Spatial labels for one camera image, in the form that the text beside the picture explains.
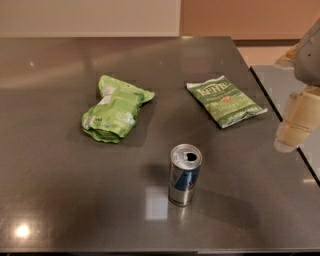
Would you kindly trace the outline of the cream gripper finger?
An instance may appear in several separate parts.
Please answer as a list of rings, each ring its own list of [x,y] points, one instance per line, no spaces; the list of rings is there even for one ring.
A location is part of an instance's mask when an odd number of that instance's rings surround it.
[[[274,63],[274,65],[281,69],[292,69],[296,57],[298,44],[290,47],[284,54],[282,54]]]
[[[274,142],[282,153],[298,148],[320,125],[320,88],[307,86],[299,93],[291,93],[283,111]]]

